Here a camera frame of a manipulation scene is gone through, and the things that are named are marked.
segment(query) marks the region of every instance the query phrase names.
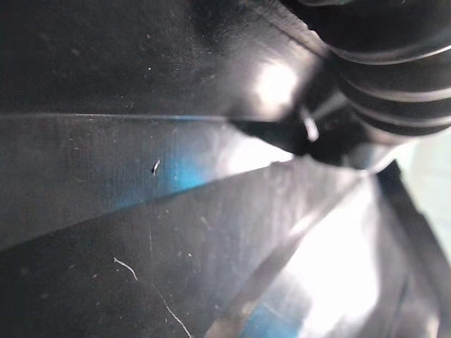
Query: scratch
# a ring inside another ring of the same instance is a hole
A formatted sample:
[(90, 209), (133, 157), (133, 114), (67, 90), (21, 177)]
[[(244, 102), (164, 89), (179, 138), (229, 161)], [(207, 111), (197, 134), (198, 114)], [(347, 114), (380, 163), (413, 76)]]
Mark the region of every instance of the scratch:
[(190, 334), (190, 331), (188, 331), (188, 329), (186, 328), (185, 324), (183, 324), (183, 322), (178, 319), (178, 317), (175, 315), (175, 313), (171, 310), (171, 308), (169, 307), (169, 305), (166, 303), (166, 300), (164, 299), (163, 295), (161, 294), (160, 290), (157, 289), (157, 287), (155, 286), (155, 284), (152, 282), (152, 286), (154, 287), (156, 293), (159, 295), (161, 301), (163, 302), (164, 306), (166, 307), (166, 310), (168, 310), (168, 312), (173, 316), (173, 318), (175, 320), (177, 320), (177, 323), (180, 324), (180, 326), (183, 328), (183, 330), (186, 332), (186, 335), (189, 338), (192, 338), (192, 335)]
[(154, 167), (152, 168), (152, 174), (154, 174), (154, 176), (156, 176), (156, 171), (158, 170), (160, 163), (161, 163), (161, 160), (158, 160), (157, 162), (155, 162)]
[[(149, 229), (149, 244), (150, 244), (151, 269), (153, 270), (152, 262), (154, 260), (154, 252), (153, 252), (153, 248), (152, 248), (152, 228)], [(156, 293), (159, 295), (161, 301), (163, 302), (164, 306), (166, 307), (166, 310), (168, 310), (168, 312), (173, 316), (173, 318), (177, 321), (177, 323), (180, 324), (180, 326), (186, 332), (186, 335), (188, 336), (188, 338), (192, 338), (192, 335), (191, 335), (190, 331), (188, 331), (188, 329), (186, 328), (185, 324), (183, 324), (183, 322), (179, 319), (179, 317), (177, 317), (177, 315), (171, 310), (168, 303), (166, 303), (166, 300), (164, 299), (163, 294), (160, 292), (158, 287), (156, 287), (156, 285), (154, 284), (154, 278), (152, 276), (150, 277), (150, 284), (155, 289)]]
[(136, 279), (137, 282), (139, 282), (139, 280), (136, 277), (135, 271), (133, 271), (133, 269), (128, 266), (127, 264), (125, 264), (124, 262), (121, 262), (120, 260), (118, 260), (116, 257), (114, 257), (114, 263), (119, 263), (121, 264), (123, 267), (127, 268), (128, 270), (131, 271), (131, 273), (133, 274), (133, 277)]

